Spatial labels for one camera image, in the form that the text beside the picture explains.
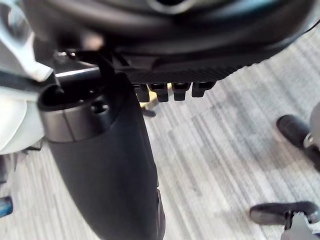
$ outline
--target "black plastic cylinder cover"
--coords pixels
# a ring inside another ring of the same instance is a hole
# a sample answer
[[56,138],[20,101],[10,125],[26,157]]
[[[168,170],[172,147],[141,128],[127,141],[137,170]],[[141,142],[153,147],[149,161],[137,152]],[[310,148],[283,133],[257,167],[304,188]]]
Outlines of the black plastic cylinder cover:
[[[118,75],[76,103],[74,96],[52,98],[55,88],[47,88],[38,105],[52,154],[84,219],[101,239],[157,240],[157,170],[129,81]],[[63,139],[62,131],[70,135]]]

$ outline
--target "striped carpet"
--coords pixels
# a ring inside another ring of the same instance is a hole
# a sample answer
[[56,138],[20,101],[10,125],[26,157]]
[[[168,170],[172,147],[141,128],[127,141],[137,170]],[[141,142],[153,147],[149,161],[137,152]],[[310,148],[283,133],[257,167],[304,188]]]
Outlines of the striped carpet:
[[[320,173],[278,133],[291,113],[308,120],[320,101],[320,28],[205,94],[155,106],[146,118],[166,213],[166,240],[279,240],[283,227],[250,222],[250,206],[320,204]],[[1,240],[96,240],[70,199],[50,151],[18,156],[0,196],[14,214]]]

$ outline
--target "blue object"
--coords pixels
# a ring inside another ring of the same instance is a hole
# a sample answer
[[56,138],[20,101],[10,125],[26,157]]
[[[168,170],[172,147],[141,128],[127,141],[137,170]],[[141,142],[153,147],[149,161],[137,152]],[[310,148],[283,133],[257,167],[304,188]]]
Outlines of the blue object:
[[0,218],[12,214],[14,206],[10,196],[0,198]]

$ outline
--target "screw hole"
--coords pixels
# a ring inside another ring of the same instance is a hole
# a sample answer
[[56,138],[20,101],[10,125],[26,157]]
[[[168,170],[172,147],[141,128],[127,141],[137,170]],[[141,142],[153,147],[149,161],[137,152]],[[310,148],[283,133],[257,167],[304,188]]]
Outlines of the screw hole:
[[156,0],[156,1],[164,6],[172,7],[172,6],[176,6],[183,3],[185,0]]
[[107,112],[109,109],[109,106],[103,102],[103,101],[96,101],[91,105],[91,111],[94,114],[102,114]]

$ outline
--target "chair caster wheel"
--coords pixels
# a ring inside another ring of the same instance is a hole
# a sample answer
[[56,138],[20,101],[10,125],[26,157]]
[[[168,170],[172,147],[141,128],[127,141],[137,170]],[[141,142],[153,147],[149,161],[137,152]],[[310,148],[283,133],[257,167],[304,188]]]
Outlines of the chair caster wheel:
[[320,222],[320,209],[311,201],[256,205],[250,209],[250,219],[259,225],[285,225],[288,213],[304,213],[310,224]]
[[309,134],[308,125],[294,115],[284,115],[276,121],[281,134],[295,147],[304,149],[304,140]]

